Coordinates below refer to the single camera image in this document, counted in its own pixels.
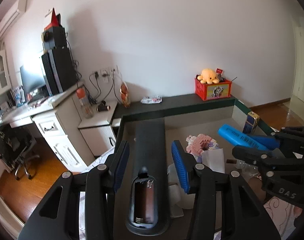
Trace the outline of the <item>clear glass bottle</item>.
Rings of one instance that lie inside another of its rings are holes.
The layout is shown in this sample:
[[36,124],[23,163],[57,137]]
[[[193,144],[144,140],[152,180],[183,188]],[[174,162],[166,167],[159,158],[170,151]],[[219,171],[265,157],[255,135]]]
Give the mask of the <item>clear glass bottle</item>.
[[242,176],[245,178],[246,181],[249,181],[253,177],[260,176],[258,167],[247,164],[243,160],[237,159],[236,168],[238,170],[241,170]]

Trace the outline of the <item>blue highlighter marker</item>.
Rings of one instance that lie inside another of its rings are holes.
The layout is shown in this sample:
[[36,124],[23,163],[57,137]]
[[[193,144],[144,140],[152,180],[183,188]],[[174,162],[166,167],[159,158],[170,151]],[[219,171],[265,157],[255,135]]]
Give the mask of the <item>blue highlighter marker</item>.
[[228,124],[221,126],[218,134],[233,146],[244,146],[263,151],[273,151],[280,147],[280,142],[272,136],[245,134]]

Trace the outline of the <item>blue and gold lighter box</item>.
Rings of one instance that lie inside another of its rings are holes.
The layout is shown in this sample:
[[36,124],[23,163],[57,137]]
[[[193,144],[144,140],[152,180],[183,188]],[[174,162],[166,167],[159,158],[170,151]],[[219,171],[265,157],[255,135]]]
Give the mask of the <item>blue and gold lighter box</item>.
[[243,133],[245,134],[253,134],[258,126],[260,117],[253,111],[247,113],[245,125],[243,127]]

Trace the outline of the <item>pink block figure toy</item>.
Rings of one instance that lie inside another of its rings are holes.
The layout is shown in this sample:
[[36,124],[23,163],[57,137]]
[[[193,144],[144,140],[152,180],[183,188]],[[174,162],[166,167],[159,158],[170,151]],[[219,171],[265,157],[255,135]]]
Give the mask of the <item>pink block figure toy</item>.
[[197,162],[200,162],[203,152],[220,148],[215,139],[205,134],[189,135],[186,142],[188,143],[186,152],[192,154]]

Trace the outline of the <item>black remote control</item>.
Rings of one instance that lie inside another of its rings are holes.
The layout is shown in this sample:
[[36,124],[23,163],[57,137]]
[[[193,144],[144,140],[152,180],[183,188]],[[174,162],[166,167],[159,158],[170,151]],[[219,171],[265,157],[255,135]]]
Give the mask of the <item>black remote control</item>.
[[139,236],[158,236],[170,223],[164,120],[140,121],[135,139],[126,227]]

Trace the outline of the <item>white patterned tablecloth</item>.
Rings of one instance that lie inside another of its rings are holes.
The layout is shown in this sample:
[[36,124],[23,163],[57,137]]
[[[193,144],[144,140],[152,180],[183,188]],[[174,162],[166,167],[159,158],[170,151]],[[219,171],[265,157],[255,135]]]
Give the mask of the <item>white patterned tablecloth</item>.
[[[298,217],[296,208],[276,197],[264,204],[264,207],[279,231],[281,239],[286,239],[290,236],[290,233],[295,229],[294,220]],[[161,237],[164,236],[165,239],[184,239],[187,236],[192,209],[184,210],[183,212],[183,217],[171,218],[171,226],[165,233],[160,235]]]

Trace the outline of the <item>red toy storage box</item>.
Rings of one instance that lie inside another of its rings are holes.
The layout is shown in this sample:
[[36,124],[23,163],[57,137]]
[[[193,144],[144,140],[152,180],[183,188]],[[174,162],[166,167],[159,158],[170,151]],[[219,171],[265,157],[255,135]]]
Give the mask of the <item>red toy storage box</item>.
[[226,80],[225,82],[219,82],[218,84],[208,85],[202,84],[195,78],[195,94],[198,95],[203,101],[224,99],[231,97],[232,82]]

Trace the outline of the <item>low black white tv cabinet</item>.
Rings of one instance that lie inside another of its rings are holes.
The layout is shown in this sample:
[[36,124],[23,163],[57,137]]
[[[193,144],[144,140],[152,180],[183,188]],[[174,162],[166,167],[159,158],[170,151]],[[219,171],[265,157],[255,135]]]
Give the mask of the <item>low black white tv cabinet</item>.
[[206,111],[216,108],[230,107],[236,98],[215,99],[203,101],[196,94],[166,97],[161,103],[144,105],[134,102],[125,108],[115,101],[109,102],[108,111],[95,111],[91,119],[83,120],[79,126],[85,142],[94,156],[98,157],[116,144],[121,120],[139,121],[192,112]]

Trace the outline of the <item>black office chair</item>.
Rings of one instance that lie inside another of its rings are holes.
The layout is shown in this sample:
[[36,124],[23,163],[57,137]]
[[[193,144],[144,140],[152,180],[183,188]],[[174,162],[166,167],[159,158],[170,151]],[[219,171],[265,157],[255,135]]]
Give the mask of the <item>black office chair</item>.
[[26,129],[0,127],[0,160],[15,173],[16,180],[20,180],[18,172],[21,168],[29,180],[34,177],[29,172],[28,163],[40,158],[33,150],[35,145],[36,139]]

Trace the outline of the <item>yellow octopus plush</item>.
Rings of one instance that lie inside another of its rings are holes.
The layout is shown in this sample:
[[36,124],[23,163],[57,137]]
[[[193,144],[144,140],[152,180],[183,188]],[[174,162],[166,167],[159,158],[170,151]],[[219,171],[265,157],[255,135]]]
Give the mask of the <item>yellow octopus plush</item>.
[[203,69],[201,74],[198,75],[197,80],[199,80],[202,84],[208,85],[212,85],[213,83],[217,84],[220,82],[217,73],[209,68]]

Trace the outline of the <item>white desk with drawers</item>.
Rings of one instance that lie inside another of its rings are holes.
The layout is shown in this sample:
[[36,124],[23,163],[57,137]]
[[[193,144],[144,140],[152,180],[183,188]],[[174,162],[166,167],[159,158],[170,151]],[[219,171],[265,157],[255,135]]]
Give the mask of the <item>white desk with drawers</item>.
[[71,172],[82,172],[95,157],[80,130],[81,110],[76,90],[79,82],[63,93],[47,98],[40,106],[24,104],[2,116],[0,127],[35,124],[56,157]]

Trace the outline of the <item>bottle with red cap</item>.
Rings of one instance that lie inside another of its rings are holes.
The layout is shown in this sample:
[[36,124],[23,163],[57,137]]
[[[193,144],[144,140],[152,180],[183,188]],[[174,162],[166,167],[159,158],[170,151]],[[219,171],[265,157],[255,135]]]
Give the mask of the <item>bottle with red cap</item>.
[[79,99],[81,111],[83,112],[85,118],[87,119],[92,118],[94,113],[85,90],[83,88],[78,88],[76,90],[76,95]]

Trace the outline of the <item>small black device on shelf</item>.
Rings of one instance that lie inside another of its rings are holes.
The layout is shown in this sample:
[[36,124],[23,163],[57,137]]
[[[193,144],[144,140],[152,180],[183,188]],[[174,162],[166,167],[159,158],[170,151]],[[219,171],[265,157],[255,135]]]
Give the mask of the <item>small black device on shelf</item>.
[[102,100],[96,107],[97,112],[109,111],[111,109],[110,105],[106,104],[106,101]]

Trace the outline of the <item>snack packet on cabinet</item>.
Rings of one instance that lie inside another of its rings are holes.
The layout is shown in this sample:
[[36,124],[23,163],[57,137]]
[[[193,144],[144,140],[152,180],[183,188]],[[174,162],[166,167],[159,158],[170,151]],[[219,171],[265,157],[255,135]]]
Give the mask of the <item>snack packet on cabinet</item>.
[[152,104],[158,104],[162,102],[162,97],[157,95],[157,96],[146,96],[142,98],[140,101],[144,105],[152,105]]

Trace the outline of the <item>black computer monitor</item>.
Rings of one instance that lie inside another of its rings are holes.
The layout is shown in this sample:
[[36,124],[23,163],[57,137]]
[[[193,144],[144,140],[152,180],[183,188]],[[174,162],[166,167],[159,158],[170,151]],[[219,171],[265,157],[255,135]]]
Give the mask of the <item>black computer monitor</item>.
[[47,87],[39,65],[24,65],[20,67],[25,101],[33,101],[48,96]]

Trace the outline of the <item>orange patterned glass vase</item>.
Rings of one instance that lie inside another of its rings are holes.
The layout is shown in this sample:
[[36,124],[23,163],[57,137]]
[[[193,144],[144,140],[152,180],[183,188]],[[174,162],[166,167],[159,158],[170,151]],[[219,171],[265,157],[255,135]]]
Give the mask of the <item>orange patterned glass vase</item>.
[[131,105],[130,94],[125,82],[122,82],[120,85],[120,97],[124,107],[129,108]]

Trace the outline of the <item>white glass door cabinet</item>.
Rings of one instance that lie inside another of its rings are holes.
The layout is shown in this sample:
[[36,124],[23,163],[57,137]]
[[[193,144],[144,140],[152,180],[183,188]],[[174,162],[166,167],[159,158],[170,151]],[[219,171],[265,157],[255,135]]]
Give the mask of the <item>white glass door cabinet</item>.
[[6,61],[6,51],[0,50],[0,95],[6,93],[11,88],[12,85]]

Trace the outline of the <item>black computer tower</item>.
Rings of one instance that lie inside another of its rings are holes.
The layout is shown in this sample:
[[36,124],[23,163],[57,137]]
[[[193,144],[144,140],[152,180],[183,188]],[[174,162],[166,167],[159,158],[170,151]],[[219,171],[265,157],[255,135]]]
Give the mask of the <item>black computer tower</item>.
[[76,71],[68,48],[54,48],[41,56],[48,93],[60,94],[77,83]]

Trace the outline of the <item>black box on tower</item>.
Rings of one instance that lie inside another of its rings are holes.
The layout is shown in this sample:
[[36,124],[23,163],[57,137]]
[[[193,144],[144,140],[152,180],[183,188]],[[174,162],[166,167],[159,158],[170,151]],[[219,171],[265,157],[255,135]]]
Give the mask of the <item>black box on tower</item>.
[[66,32],[64,27],[51,27],[42,33],[44,50],[64,48],[67,46]]

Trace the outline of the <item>red triangular paper item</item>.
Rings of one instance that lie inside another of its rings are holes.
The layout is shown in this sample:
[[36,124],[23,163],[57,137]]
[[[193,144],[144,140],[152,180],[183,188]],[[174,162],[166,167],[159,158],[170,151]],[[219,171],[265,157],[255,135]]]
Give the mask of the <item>red triangular paper item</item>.
[[49,9],[44,17],[43,29],[48,30],[51,27],[60,27],[60,18],[55,13],[55,8]]

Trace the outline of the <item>white air conditioner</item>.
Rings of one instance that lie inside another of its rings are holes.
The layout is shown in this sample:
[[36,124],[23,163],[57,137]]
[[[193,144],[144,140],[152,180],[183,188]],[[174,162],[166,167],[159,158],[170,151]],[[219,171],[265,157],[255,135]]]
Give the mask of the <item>white air conditioner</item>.
[[0,21],[0,41],[5,36],[5,33],[20,19],[26,12],[27,0],[17,0],[14,5],[8,10]]

